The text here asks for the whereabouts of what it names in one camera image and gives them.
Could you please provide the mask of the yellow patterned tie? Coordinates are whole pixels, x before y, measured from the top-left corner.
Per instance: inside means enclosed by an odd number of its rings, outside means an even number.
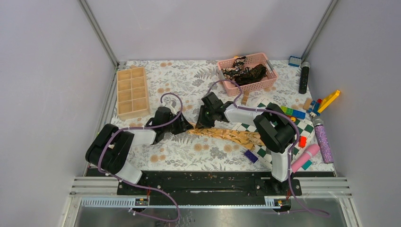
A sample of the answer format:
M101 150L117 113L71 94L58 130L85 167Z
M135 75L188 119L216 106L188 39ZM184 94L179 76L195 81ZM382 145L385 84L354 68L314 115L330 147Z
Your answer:
M219 128L192 129L188 130L187 132L189 134L232 141L248 150L254 150L255 145L260 147L264 146L264 143L261 140L261 136L257 132L237 131L237 130L219 129Z

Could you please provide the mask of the wooden compartment tray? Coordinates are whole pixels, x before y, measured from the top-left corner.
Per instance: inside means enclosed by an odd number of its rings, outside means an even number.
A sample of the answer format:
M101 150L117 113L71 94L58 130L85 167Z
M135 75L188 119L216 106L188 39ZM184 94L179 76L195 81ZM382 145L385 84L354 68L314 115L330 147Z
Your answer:
M117 72L117 115L121 120L150 114L147 74L144 67Z

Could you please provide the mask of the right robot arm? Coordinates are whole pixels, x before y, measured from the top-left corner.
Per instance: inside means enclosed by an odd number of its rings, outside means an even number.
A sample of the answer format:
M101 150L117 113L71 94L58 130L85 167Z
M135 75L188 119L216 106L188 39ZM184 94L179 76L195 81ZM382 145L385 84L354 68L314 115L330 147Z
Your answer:
M231 101L223 103L213 92L209 92L201 100L203 105L200 106L195 128L213 128L216 121L238 122L255 127L261 141L271 152L271 174L275 178L271 182L271 188L278 195L287 192L290 189L288 150L299 131L296 125L285 116L280 106L269 103L264 108L251 108Z

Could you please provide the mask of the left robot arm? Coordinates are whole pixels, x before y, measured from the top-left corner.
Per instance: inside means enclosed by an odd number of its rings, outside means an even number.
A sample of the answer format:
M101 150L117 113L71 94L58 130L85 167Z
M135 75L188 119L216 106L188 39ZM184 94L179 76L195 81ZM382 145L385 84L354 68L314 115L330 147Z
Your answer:
M174 112L169 107L159 107L155 116L150 118L144 128L122 131L111 142L113 147L106 146L109 139L119 130L113 124L106 124L85 154L85 160L93 165L101 164L101 169L129 182L129 189L135 194L142 194L147 182L142 172L128 160L131 146L155 145L166 133L181 134L194 127L180 111Z

